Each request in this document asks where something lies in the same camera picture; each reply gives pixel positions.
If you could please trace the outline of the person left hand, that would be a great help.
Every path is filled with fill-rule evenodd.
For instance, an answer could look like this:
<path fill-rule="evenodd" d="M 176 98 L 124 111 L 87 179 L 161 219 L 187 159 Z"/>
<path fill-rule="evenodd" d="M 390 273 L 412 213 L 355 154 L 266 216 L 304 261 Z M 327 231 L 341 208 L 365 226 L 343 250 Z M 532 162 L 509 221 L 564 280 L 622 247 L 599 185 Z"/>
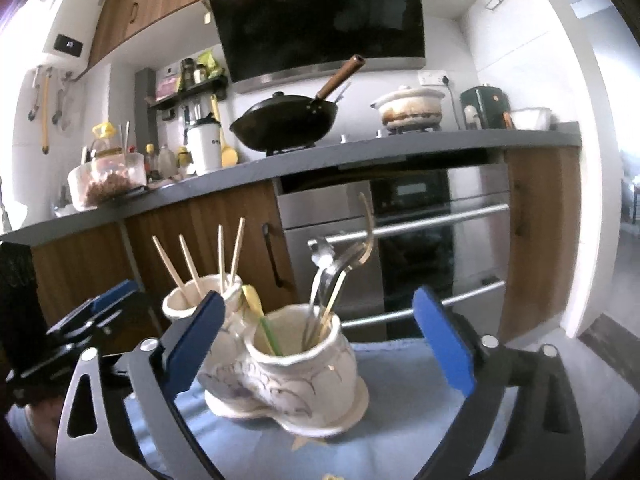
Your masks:
<path fill-rule="evenodd" d="M 57 396 L 35 404 L 28 404 L 25 408 L 32 433 L 51 456 L 55 454 L 63 404 L 62 396 Z"/>

